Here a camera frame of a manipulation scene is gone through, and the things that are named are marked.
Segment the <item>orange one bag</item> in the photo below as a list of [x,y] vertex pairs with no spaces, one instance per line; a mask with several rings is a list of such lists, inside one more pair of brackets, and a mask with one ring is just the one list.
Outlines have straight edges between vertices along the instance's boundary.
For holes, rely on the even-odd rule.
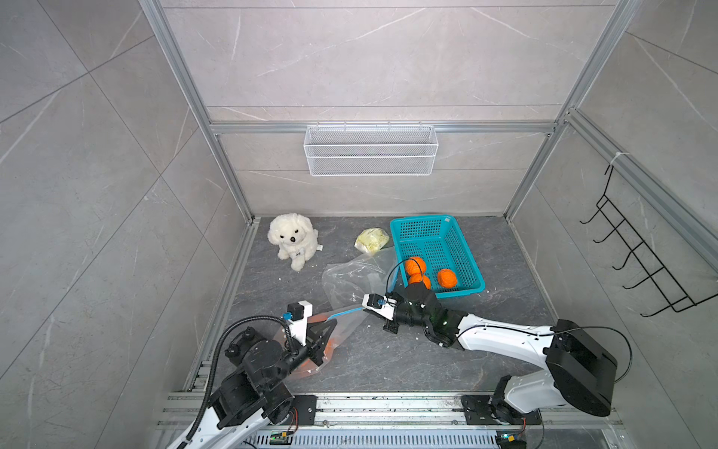
[[431,289],[430,279],[424,273],[415,273],[409,276],[409,284],[423,284],[427,289]]

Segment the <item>orange two bag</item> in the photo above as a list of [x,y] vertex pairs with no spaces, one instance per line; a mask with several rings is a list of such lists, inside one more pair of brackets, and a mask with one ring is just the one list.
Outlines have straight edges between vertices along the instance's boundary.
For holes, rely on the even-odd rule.
[[426,270],[426,262],[418,256],[407,258],[404,261],[404,271],[408,277],[415,275],[423,276],[426,273]]

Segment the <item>orange three bag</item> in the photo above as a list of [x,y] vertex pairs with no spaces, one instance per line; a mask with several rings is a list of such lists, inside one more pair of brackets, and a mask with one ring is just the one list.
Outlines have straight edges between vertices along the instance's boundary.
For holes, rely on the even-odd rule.
[[458,286],[458,278],[450,269],[441,269],[437,273],[439,286],[444,289],[453,289]]

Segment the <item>clear zip bag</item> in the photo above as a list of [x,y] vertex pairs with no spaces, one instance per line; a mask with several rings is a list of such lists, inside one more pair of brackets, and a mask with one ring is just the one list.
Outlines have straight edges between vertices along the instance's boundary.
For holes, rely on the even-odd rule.
[[398,260],[393,247],[375,254],[361,254],[341,264],[330,264],[322,274],[322,286],[334,310],[360,306],[364,295],[381,294]]
[[289,324],[292,337],[300,343],[300,348],[314,351],[303,359],[288,376],[290,381],[314,376],[325,370],[335,351],[349,339],[368,315],[360,306],[349,306],[336,311],[313,313],[308,301],[299,301],[288,306],[283,318]]

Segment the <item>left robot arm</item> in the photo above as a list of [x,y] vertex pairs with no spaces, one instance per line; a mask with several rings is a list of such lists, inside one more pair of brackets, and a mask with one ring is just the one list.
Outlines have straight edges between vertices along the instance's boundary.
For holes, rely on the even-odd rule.
[[[256,315],[230,325],[220,336],[211,361],[206,391],[193,424],[170,448],[236,448],[268,425],[280,424],[293,411],[295,397],[284,380],[305,361],[323,363],[335,319],[304,325],[306,343],[280,317]],[[220,351],[230,334],[243,327],[227,348],[236,369],[215,388]]]

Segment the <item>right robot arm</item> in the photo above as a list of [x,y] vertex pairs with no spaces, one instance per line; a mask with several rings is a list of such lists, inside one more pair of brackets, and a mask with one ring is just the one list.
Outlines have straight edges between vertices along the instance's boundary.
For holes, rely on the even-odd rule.
[[539,327],[488,320],[445,307],[424,284],[385,296],[368,294],[363,307],[381,316],[388,332],[420,327],[440,347],[504,355],[537,367],[499,380],[488,410],[501,423],[518,424],[544,408],[566,405],[592,416],[611,413],[614,386],[622,379],[618,362],[587,327],[565,319]]

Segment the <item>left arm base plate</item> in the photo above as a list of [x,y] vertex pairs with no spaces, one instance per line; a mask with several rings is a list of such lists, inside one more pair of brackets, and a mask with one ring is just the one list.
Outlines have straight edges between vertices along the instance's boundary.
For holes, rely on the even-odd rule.
[[306,427],[315,424],[318,397],[316,395],[298,395],[291,401],[288,415],[282,421],[283,425]]

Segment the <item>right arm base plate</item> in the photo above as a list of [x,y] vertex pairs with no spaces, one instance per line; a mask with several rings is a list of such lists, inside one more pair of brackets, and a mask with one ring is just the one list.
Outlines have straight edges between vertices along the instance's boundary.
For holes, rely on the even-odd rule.
[[520,413],[504,400],[493,400],[489,395],[462,395],[460,402],[469,426],[536,426],[543,423],[538,411]]

